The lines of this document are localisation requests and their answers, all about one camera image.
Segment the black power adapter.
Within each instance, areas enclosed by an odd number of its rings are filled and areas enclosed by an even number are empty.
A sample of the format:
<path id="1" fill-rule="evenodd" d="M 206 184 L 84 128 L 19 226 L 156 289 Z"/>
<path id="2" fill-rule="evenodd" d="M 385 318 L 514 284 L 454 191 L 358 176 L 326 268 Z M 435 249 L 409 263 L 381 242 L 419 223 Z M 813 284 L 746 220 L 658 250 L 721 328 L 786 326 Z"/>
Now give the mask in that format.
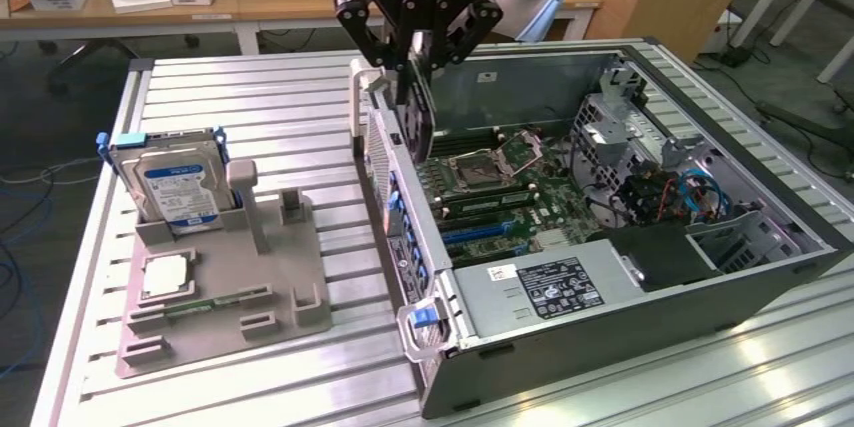
<path id="1" fill-rule="evenodd" d="M 730 67 L 737 68 L 753 58 L 753 51 L 744 46 L 728 46 L 718 54 L 717 61 Z"/>

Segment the CPU socket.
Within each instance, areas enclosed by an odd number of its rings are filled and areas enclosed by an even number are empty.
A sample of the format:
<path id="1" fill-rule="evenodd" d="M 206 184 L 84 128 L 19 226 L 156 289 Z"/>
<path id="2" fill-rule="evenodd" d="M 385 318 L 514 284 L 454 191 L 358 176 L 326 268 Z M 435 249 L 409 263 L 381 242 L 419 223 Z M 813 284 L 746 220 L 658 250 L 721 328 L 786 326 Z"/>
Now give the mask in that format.
<path id="1" fill-rule="evenodd" d="M 449 164 L 462 188 L 475 190 L 506 185 L 511 182 L 498 161 L 489 152 L 454 157 Z"/>

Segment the grey metal disk bay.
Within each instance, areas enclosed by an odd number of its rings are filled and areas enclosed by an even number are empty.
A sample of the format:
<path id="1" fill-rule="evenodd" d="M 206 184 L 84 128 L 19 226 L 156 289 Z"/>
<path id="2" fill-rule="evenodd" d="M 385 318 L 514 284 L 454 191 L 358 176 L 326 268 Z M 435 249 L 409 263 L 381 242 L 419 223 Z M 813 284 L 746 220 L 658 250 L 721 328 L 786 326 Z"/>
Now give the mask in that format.
<path id="1" fill-rule="evenodd" d="M 780 225 L 760 211 L 714 224 L 690 224 L 686 230 L 712 265 L 725 274 L 804 253 Z"/>

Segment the green motherboard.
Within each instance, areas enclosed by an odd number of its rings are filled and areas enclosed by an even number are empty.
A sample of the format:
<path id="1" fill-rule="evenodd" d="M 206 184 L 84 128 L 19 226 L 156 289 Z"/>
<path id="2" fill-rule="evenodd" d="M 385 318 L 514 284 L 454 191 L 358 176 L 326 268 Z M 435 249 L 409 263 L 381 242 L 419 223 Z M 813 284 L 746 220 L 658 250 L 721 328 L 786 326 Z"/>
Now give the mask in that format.
<path id="1" fill-rule="evenodd" d="M 521 129 L 530 130 L 539 137 L 543 157 L 522 172 L 513 174 L 503 164 L 498 148 Z M 509 184 L 475 190 L 458 185 L 449 161 L 454 157 L 478 152 L 489 152 L 494 156 L 502 171 L 510 177 Z M 465 228 L 506 221 L 513 223 L 503 236 L 454 245 L 443 243 L 454 267 L 541 252 L 534 240 L 541 231 L 565 229 L 575 244 L 579 244 L 607 228 L 586 202 L 586 189 L 571 179 L 569 153 L 570 139 L 565 136 L 549 136 L 542 128 L 531 124 L 517 129 L 491 127 L 434 138 L 430 156 L 417 165 L 417 172 L 441 237 L 443 233 Z M 441 218 L 439 210 L 443 205 L 434 202 L 438 197 L 523 185 L 537 190 L 533 206 L 451 220 Z"/>

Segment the open grey PC case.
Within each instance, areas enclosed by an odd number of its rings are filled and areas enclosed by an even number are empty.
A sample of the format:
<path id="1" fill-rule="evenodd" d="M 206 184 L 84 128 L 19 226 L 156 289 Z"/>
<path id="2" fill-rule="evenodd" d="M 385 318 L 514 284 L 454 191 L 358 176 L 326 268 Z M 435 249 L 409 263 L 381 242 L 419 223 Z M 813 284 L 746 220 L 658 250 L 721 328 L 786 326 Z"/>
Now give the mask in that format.
<path id="1" fill-rule="evenodd" d="M 351 134 L 418 408 L 447 419 L 686 341 L 737 331 L 854 255 L 854 206 L 651 40 L 503 44 L 433 74 L 434 138 L 534 125 L 570 139 L 571 179 L 645 292 L 481 338 L 395 115 L 397 80 L 351 64 Z M 760 211 L 804 253 L 725 274 L 688 234 Z"/>

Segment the black stand foot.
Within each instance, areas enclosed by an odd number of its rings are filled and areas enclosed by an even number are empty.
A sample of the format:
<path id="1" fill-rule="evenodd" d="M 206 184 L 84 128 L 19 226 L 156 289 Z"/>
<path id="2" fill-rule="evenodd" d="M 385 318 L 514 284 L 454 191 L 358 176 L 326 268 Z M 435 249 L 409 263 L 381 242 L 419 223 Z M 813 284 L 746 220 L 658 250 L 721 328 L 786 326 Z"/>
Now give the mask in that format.
<path id="1" fill-rule="evenodd" d="M 846 120 L 838 127 L 829 127 L 764 101 L 756 104 L 756 109 L 765 118 L 780 120 L 790 127 L 854 151 L 854 120 Z"/>

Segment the hard disk with blue caddy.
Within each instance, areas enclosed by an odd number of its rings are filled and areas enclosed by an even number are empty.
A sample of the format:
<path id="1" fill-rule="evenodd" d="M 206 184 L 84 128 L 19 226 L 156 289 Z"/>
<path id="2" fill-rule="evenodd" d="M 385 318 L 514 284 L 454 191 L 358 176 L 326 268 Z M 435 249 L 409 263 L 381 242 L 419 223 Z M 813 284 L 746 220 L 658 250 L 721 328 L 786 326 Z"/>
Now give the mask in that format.
<path id="1" fill-rule="evenodd" d="M 220 127 L 96 137 L 96 150 L 124 183 L 144 223 L 174 235 L 223 227 L 238 201 L 226 180 L 227 136 Z"/>

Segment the grey power supply unit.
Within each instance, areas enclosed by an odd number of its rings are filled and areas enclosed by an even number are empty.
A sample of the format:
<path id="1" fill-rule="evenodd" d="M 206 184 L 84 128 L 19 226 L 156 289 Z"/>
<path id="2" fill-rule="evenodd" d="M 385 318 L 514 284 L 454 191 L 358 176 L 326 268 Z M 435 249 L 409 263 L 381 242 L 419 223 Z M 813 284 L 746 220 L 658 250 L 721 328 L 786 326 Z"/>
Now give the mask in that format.
<path id="1" fill-rule="evenodd" d="M 465 267 L 454 277 L 481 338 L 539 328 L 645 295 L 607 240 Z"/>

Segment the wooden desk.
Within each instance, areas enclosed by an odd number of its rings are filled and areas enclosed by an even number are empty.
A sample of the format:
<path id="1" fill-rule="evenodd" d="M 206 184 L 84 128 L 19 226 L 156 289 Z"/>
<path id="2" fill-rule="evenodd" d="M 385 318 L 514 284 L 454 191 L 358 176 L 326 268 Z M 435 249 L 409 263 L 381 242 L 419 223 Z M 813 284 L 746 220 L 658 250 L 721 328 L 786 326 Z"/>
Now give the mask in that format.
<path id="1" fill-rule="evenodd" d="M 333 0 L 215 0 L 119 14 L 111 0 L 86 0 L 79 11 L 0 11 L 0 42 L 230 33 L 240 53 L 257 55 L 265 30 L 333 28 L 339 25 Z"/>

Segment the black chair base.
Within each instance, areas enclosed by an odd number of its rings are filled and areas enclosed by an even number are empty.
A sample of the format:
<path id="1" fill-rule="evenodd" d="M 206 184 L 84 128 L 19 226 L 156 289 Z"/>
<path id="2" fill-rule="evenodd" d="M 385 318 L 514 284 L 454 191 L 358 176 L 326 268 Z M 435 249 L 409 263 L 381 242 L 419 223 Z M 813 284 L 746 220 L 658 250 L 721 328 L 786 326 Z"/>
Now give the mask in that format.
<path id="1" fill-rule="evenodd" d="M 155 66 L 155 59 L 140 56 L 122 38 L 106 37 L 86 39 L 83 44 L 56 64 L 46 75 L 46 92 L 52 97 L 63 98 L 71 94 L 88 93 L 114 83 L 112 79 L 100 79 L 92 84 L 72 86 L 72 83 L 67 80 L 67 73 L 79 67 L 95 54 L 106 50 L 112 50 L 122 56 L 127 61 L 127 67 L 131 72 L 142 72 Z"/>

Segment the green RAM stick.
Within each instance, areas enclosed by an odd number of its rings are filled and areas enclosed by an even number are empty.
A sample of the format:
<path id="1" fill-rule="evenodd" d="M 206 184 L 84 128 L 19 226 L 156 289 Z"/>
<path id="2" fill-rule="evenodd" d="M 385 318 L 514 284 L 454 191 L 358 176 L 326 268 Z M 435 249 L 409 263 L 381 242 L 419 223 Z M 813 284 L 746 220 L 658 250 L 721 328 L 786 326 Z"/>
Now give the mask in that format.
<path id="1" fill-rule="evenodd" d="M 223 295 L 210 299 L 199 299 L 180 304 L 171 304 L 164 307 L 163 314 L 167 318 L 178 318 L 187 315 L 207 313 L 222 308 L 231 307 L 240 303 L 238 294 Z"/>

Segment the grey parts rack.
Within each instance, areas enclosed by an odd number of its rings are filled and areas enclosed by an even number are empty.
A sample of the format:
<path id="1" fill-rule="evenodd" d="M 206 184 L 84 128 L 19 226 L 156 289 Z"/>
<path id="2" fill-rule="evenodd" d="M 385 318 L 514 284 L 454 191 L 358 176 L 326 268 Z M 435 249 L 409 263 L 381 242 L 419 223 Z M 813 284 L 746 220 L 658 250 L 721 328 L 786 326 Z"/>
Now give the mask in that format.
<path id="1" fill-rule="evenodd" d="M 115 373 L 130 378 L 330 329 L 331 299 L 313 201 L 297 188 L 259 201 L 257 165 L 226 167 L 240 207 L 222 213 L 223 227 L 183 236 L 164 223 L 138 224 L 130 262 Z M 148 260 L 182 255 L 187 282 L 178 292 L 147 297 Z M 163 309 L 238 294 L 240 303 L 167 318 Z"/>

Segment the silver CPU chip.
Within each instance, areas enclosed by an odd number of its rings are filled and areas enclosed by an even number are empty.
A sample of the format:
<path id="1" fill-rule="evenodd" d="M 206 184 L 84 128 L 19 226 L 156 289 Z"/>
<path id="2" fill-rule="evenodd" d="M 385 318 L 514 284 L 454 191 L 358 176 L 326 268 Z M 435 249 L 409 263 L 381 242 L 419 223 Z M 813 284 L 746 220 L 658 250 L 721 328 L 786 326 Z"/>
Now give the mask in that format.
<path id="1" fill-rule="evenodd" d="M 158 257 L 147 261 L 142 292 L 147 297 L 171 294 L 187 282 L 188 260 L 182 255 Z"/>

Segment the silver chipset heatsink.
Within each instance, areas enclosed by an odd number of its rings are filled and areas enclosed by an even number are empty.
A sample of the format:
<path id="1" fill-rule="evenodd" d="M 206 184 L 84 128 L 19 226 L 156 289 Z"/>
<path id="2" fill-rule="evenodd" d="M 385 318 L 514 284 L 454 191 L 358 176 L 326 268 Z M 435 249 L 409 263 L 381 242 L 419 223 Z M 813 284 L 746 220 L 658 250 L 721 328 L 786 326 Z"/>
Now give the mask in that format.
<path id="1" fill-rule="evenodd" d="M 565 229 L 550 229 L 535 234 L 534 240 L 542 251 L 569 247 L 575 244 L 575 240 Z"/>

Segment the metal socket cover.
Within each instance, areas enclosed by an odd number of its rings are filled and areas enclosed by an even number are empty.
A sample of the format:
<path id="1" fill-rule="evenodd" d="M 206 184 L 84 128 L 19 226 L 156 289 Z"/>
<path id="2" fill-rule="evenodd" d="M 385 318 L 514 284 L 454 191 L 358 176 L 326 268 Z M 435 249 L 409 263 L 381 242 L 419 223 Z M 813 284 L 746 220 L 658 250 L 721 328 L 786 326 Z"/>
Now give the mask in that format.
<path id="1" fill-rule="evenodd" d="M 539 137 L 527 129 L 521 129 L 499 146 L 498 153 L 513 174 L 527 169 L 543 157 Z"/>

